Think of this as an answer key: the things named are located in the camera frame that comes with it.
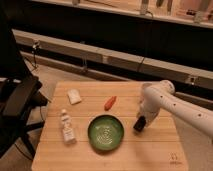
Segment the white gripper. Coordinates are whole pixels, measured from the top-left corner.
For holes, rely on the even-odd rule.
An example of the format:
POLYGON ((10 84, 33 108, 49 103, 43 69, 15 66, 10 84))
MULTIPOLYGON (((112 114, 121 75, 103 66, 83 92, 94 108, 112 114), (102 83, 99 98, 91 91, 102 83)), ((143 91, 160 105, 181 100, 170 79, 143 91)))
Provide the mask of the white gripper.
POLYGON ((156 105, 143 101, 139 107, 139 113, 137 117, 144 116, 146 123, 151 124, 159 114, 160 108, 156 105))

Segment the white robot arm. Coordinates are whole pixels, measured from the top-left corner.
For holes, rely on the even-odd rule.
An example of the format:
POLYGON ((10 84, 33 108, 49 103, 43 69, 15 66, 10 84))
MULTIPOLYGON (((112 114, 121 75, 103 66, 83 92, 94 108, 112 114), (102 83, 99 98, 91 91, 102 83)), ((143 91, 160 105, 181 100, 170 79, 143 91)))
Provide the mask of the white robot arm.
POLYGON ((174 96, 175 86, 169 80, 142 85, 142 99, 137 123, 148 127, 164 109, 213 138, 213 111, 174 96))

